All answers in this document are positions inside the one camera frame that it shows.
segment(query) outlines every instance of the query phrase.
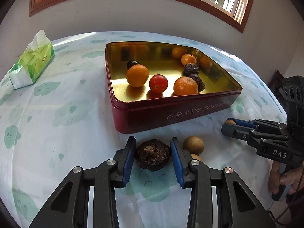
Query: silver bolt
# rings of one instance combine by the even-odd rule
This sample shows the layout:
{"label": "silver bolt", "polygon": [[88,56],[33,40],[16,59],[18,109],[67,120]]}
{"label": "silver bolt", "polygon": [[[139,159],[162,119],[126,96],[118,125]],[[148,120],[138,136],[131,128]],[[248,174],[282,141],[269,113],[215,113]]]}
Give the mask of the silver bolt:
{"label": "silver bolt", "polygon": [[109,159],[109,160],[107,161],[107,164],[108,164],[108,165],[114,165],[114,164],[116,164],[116,161],[115,161],[115,159]]}
{"label": "silver bolt", "polygon": [[230,167],[226,167],[225,172],[228,173],[228,174],[231,174],[233,172],[233,170]]}
{"label": "silver bolt", "polygon": [[73,168],[73,172],[74,172],[74,173],[78,173],[78,172],[80,172],[80,171],[81,171],[80,166],[76,166],[76,167]]}
{"label": "silver bolt", "polygon": [[192,159],[191,161],[190,161],[190,164],[192,164],[192,165],[198,165],[200,162],[198,161],[198,160],[196,160],[196,159]]}

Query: table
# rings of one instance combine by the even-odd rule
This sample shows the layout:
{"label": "table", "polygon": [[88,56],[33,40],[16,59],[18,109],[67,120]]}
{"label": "table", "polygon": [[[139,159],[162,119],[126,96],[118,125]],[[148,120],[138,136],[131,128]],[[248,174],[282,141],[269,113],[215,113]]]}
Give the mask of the table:
{"label": "table", "polygon": [[[37,82],[14,90],[8,74],[0,82],[0,196],[22,228],[74,166],[97,167],[125,146],[129,135],[115,130],[105,71],[105,46],[117,41],[156,41],[195,47],[225,68],[243,87],[230,109],[133,134],[137,144],[197,135],[209,167],[232,167],[263,206],[271,161],[243,141],[224,137],[228,117],[285,122],[286,114],[262,80],[238,57],[204,43],[143,32],[95,32],[53,41],[55,58]],[[130,182],[116,189],[121,228],[184,228],[190,189],[177,184],[172,162],[157,172],[133,165]],[[90,191],[88,227],[92,226]],[[216,199],[213,197],[214,209]],[[217,227],[217,215],[214,215]]]}

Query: cherry tomato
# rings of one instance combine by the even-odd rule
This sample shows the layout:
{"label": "cherry tomato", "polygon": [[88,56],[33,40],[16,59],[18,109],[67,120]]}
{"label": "cherry tomato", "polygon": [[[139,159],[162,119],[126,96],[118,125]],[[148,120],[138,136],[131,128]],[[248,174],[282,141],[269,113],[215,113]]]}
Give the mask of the cherry tomato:
{"label": "cherry tomato", "polygon": [[168,80],[161,74],[154,75],[149,81],[149,87],[153,92],[162,93],[168,88]]}

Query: red tin box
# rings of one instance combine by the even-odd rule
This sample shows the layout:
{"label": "red tin box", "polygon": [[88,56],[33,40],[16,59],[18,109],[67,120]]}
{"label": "red tin box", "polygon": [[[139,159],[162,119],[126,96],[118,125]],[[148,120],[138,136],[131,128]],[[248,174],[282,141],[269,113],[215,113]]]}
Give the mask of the red tin box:
{"label": "red tin box", "polygon": [[[176,52],[196,57],[205,90],[196,95],[175,96],[173,85],[183,76]],[[162,74],[168,88],[161,96],[149,88],[131,87],[126,80],[127,62],[136,60],[149,69],[149,79]],[[187,46],[158,42],[113,42],[106,47],[106,71],[115,128],[131,134],[204,116],[229,108],[240,95],[241,85],[213,59]]]}

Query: white wall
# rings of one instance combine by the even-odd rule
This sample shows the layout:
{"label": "white wall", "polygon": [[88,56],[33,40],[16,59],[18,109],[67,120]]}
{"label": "white wall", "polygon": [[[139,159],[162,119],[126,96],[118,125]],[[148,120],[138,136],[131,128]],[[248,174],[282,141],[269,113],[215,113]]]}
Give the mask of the white wall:
{"label": "white wall", "polygon": [[16,0],[0,25],[0,79],[43,29],[50,40],[112,30],[184,37],[237,55],[268,82],[288,69],[302,23],[290,0],[254,0],[243,33],[173,0],[69,0],[30,18],[28,10],[29,0]]}
{"label": "white wall", "polygon": [[301,75],[304,77],[304,21],[302,22],[300,29],[298,46],[284,77],[287,78],[295,75]]}

